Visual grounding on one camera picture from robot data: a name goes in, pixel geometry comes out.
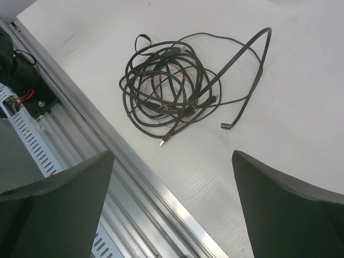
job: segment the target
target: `black wire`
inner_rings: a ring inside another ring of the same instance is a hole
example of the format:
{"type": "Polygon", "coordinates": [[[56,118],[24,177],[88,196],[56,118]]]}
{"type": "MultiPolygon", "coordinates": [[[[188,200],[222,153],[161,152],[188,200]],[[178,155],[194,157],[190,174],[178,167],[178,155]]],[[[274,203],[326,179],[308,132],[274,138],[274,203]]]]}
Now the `black wire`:
{"type": "Polygon", "coordinates": [[[32,54],[30,54],[30,53],[28,53],[28,52],[26,52],[24,50],[17,49],[17,50],[15,50],[15,54],[21,56],[22,58],[24,58],[32,66],[35,66],[37,64],[37,59],[32,54]],[[32,62],[30,62],[30,60],[25,55],[23,55],[22,53],[25,53],[29,57],[31,57],[32,62]]]}
{"type": "Polygon", "coordinates": [[[167,141],[190,124],[201,121],[212,114],[219,106],[245,101],[237,117],[230,124],[229,129],[233,128],[242,116],[262,76],[271,34],[272,29],[265,28],[246,44],[232,38],[204,32],[188,35],[178,41],[164,41],[156,44],[152,44],[147,35],[139,35],[135,40],[136,53],[130,58],[125,75],[119,81],[119,86],[123,91],[125,112],[134,126],[144,134],[167,141]],[[268,35],[260,59],[251,45],[265,33],[268,35]],[[234,41],[240,44],[242,49],[216,74],[204,68],[194,49],[183,41],[198,35],[234,41]],[[138,51],[137,41],[139,38],[148,40],[149,46],[138,51]],[[255,80],[247,96],[223,103],[220,78],[246,50],[250,50],[260,63],[255,80]],[[139,56],[141,59],[146,59],[134,66],[134,62],[137,62],[136,58],[139,56]],[[214,85],[217,85],[219,89],[219,96],[213,94],[214,85]],[[153,134],[146,129],[146,127],[162,126],[170,127],[170,130],[165,134],[153,134]]]}

